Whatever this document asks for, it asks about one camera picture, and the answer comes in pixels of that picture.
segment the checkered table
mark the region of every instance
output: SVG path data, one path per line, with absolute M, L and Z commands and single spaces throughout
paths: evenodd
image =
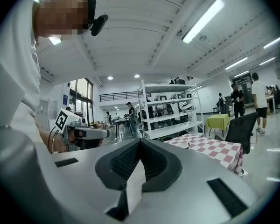
M 191 134 L 167 140 L 165 143 L 179 146 L 180 143 L 189 143 L 189 149 L 200 152 L 215 159 L 231 172 L 239 175 L 243 164 L 243 149 L 238 143 L 208 139 Z

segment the green table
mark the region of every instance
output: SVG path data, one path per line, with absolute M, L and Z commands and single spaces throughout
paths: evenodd
M 222 129 L 222 134 L 224 137 L 224 129 L 229 124 L 229 116 L 228 114 L 214 114 L 206 119 L 206 130 L 210 128 L 210 132 L 212 128 Z

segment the metal shelving unit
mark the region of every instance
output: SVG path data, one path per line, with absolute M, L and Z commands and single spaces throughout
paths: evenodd
M 189 89 L 196 89 L 194 92 L 193 97 L 191 98 L 178 98 L 178 99 L 166 99 L 166 100 L 159 100 L 159 101 L 146 101 L 146 93 L 168 93 L 168 92 L 186 92 Z M 167 136 L 173 133 L 177 133 L 183 130 L 187 130 L 192 128 L 194 131 L 191 131 L 190 133 L 198 136 L 204 136 L 204 123 L 203 123 L 203 114 L 201 109 L 201 102 L 199 98 L 199 93 L 197 91 L 197 86 L 192 85 L 186 85 L 186 84 L 144 84 L 144 81 L 141 80 L 141 87 L 138 89 L 138 99 L 139 99 L 139 105 L 140 105 L 140 116 L 141 116 L 141 122 L 142 122 L 142 130 L 143 134 L 145 133 L 148 138 L 150 139 L 156 139 L 159 137 Z M 190 112 L 180 112 L 180 113 L 174 113 L 170 115 L 163 115 L 160 117 L 155 118 L 148 118 L 148 107 L 149 106 L 155 106 L 155 105 L 164 105 L 164 104 L 175 104 L 179 102 L 188 102 L 192 101 L 194 99 L 198 99 L 199 101 L 199 109 L 194 109 Z M 147 114 L 147 119 L 143 119 L 142 117 L 142 109 L 145 110 Z M 201 113 L 202 121 L 197 121 L 197 113 Z M 187 122 L 180 123 L 177 125 L 167 126 L 159 129 L 151 129 L 150 124 L 164 121 L 167 119 L 174 119 L 182 116 L 188 116 Z M 145 131 L 144 129 L 144 123 L 147 123 L 148 131 Z M 200 126 L 202 128 L 202 133 L 198 133 L 197 126 Z

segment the black shorts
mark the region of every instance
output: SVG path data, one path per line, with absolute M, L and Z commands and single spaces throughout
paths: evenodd
M 258 117 L 266 118 L 266 109 L 266 107 L 256 109 L 256 111 L 258 112 Z

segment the black chair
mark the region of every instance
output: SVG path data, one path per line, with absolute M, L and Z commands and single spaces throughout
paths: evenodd
M 229 124 L 228 133 L 225 141 L 232 143 L 240 143 L 243 146 L 243 154 L 250 153 L 250 137 L 258 116 L 258 112 L 244 115 L 237 119 L 232 119 Z M 219 135 L 215 135 L 216 140 L 223 139 Z

